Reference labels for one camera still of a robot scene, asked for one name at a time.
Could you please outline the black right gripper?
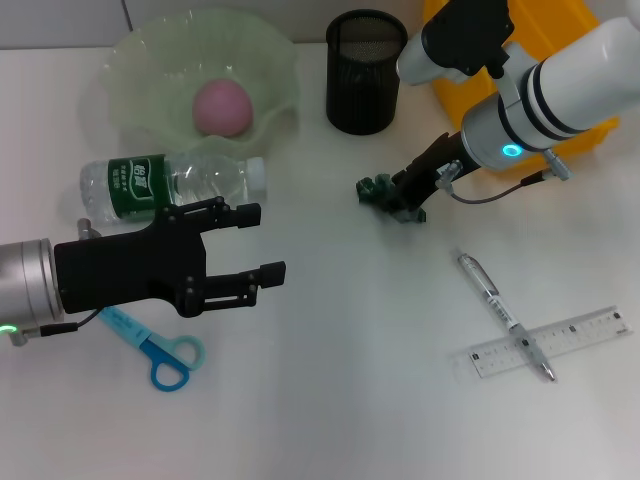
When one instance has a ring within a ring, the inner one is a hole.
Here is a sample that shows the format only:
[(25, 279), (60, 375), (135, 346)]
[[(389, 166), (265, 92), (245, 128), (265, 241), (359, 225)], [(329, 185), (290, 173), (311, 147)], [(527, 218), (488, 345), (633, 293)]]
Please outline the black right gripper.
[(424, 216), (424, 201), (436, 192), (439, 171), (458, 160), (462, 164), (460, 175), (473, 172), (473, 160), (466, 151), (461, 133), (444, 133), (405, 169), (391, 177), (391, 198), (397, 200), (395, 216)]

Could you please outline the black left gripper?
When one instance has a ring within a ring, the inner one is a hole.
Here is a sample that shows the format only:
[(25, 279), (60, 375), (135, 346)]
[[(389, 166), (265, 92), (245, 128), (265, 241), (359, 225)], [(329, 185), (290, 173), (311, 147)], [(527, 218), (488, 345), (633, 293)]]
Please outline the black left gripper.
[(221, 196), (158, 210), (142, 230), (54, 247), (62, 305), (79, 313), (121, 304), (160, 299), (179, 315), (253, 307), (259, 289), (284, 284), (284, 261), (236, 274), (206, 275), (201, 233), (258, 226), (258, 203), (232, 208)]

